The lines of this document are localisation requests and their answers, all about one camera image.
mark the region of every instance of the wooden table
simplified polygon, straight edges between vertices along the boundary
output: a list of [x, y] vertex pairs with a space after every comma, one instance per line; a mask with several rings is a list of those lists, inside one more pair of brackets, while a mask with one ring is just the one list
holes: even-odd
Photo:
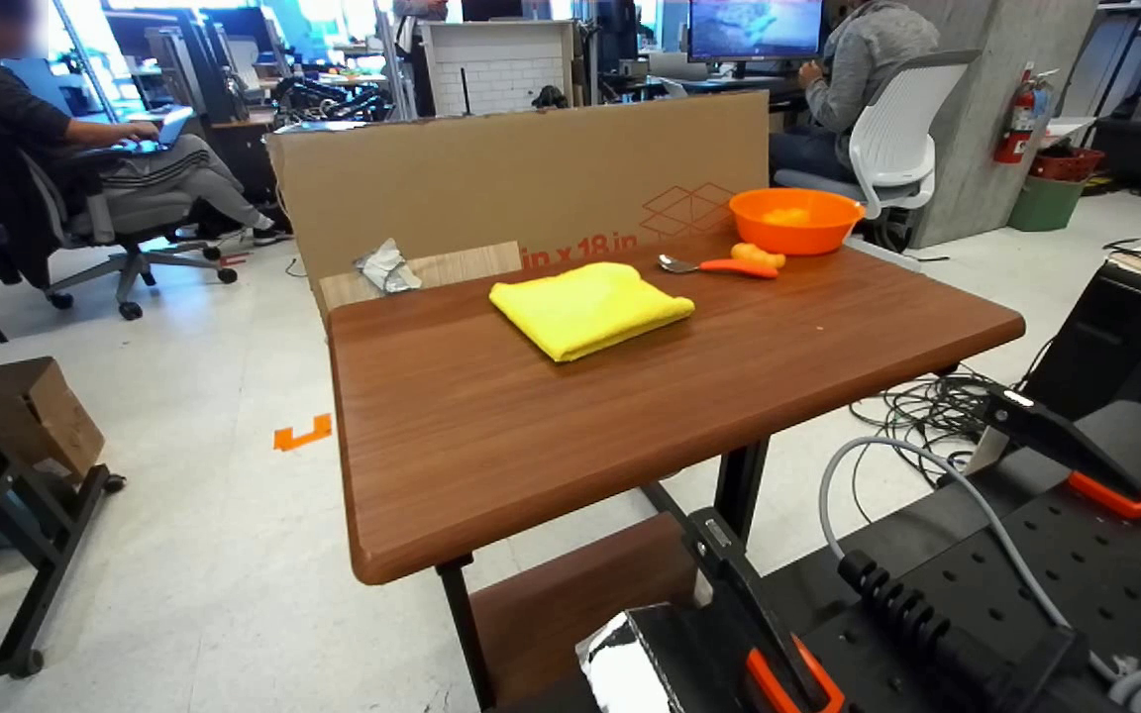
[[720, 514], [749, 535], [773, 432], [1021, 335], [1020, 315], [857, 250], [796, 259], [782, 281], [651, 261], [635, 259], [699, 303], [695, 321], [564, 368], [489, 306], [491, 281], [328, 315], [353, 570], [391, 582], [441, 567], [485, 706], [478, 629], [502, 634], [464, 593], [475, 546], [708, 456], [725, 456]]

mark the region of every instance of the floor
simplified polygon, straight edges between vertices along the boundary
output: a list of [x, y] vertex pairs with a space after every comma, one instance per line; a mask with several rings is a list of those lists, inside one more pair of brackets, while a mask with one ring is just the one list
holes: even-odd
[[[1109, 238], [1141, 236], [1141, 200], [1086, 200], [1068, 229], [993, 229], [922, 250], [914, 270], [1001, 303], [1027, 337], [971, 368], [1013, 380], [1062, 324]], [[157, 270], [148, 316], [127, 324], [110, 287], [56, 315], [30, 290], [0, 287], [11, 345], [0, 362], [56, 358], [106, 435], [106, 465], [132, 488], [106, 504], [42, 634], [49, 670], [0, 677], [0, 713], [457, 713], [475, 711], [431, 574], [361, 588], [350, 574], [332, 439], [273, 451], [273, 427], [328, 411], [321, 321], [292, 241], [255, 250], [236, 287]], [[773, 570], [821, 546], [817, 475], [868, 427], [847, 411], [773, 439], [751, 563]], [[712, 465], [675, 480], [680, 504], [708, 504]], [[868, 456], [873, 514], [922, 497], [891, 456]], [[478, 550], [473, 588], [638, 522], [617, 497]], [[30, 570], [0, 554], [0, 634]]]

